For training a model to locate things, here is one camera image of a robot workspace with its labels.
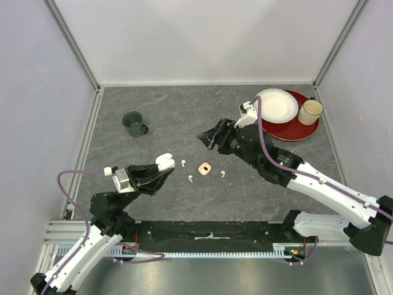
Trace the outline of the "white earbud charging case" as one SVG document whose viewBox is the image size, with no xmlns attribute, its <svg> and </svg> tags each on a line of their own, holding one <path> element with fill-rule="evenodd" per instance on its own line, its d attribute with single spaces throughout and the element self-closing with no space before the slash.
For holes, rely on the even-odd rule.
<svg viewBox="0 0 393 295">
<path fill-rule="evenodd" d="M 162 154 L 155 159 L 155 164 L 159 171 L 165 171 L 175 167 L 175 160 L 170 153 Z"/>
</svg>

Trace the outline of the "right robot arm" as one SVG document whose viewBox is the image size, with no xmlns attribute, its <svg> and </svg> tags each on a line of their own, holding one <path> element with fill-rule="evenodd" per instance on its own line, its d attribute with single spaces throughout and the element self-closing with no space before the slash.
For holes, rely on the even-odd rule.
<svg viewBox="0 0 393 295">
<path fill-rule="evenodd" d="M 329 178 L 301 157 L 275 146 L 271 135 L 256 124 L 239 127 L 223 118 L 197 137 L 209 150 L 217 148 L 219 154 L 239 157 L 265 181 L 305 194 L 335 212 L 290 211 L 281 226 L 288 242 L 318 237 L 349 242 L 372 256 L 382 254 L 392 225 L 392 198 L 365 195 Z"/>
</svg>

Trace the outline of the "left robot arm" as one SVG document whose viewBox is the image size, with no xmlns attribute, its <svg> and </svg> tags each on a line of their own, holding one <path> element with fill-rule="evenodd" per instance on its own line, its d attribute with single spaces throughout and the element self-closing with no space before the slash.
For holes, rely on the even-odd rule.
<svg viewBox="0 0 393 295">
<path fill-rule="evenodd" d="M 46 273 L 35 273 L 30 282 L 36 294 L 75 294 L 104 255 L 116 244 L 130 241 L 135 220 L 124 208 L 140 195 L 155 195 L 174 171 L 175 161 L 150 165 L 106 167 L 101 174 L 112 177 L 116 190 L 95 194 L 90 202 L 91 220 L 69 252 Z"/>
</svg>

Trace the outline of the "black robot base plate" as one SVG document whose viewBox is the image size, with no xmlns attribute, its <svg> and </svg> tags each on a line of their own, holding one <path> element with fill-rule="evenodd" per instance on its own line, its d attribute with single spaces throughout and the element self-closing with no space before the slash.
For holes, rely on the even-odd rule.
<svg viewBox="0 0 393 295">
<path fill-rule="evenodd" d="M 161 253 L 270 252 L 274 243 L 312 243 L 282 223 L 268 221 L 141 221 L 119 231 L 123 242 Z"/>
</svg>

